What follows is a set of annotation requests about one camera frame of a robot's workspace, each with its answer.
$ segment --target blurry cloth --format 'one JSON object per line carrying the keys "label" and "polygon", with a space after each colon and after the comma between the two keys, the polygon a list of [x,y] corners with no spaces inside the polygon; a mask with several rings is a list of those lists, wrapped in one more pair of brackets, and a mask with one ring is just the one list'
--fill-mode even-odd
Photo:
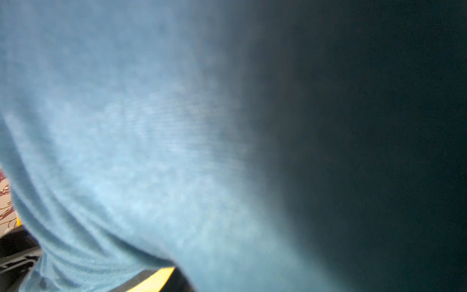
{"label": "blurry cloth", "polygon": [[466,6],[3,1],[22,292],[176,265],[199,292],[453,291]]}

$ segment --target heathered blue t-shirt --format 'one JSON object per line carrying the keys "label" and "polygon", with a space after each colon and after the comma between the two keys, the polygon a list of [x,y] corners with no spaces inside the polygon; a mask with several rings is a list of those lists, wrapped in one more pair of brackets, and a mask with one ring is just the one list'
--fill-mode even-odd
{"label": "heathered blue t-shirt", "polygon": [[21,292],[460,291],[457,1],[2,1]]}

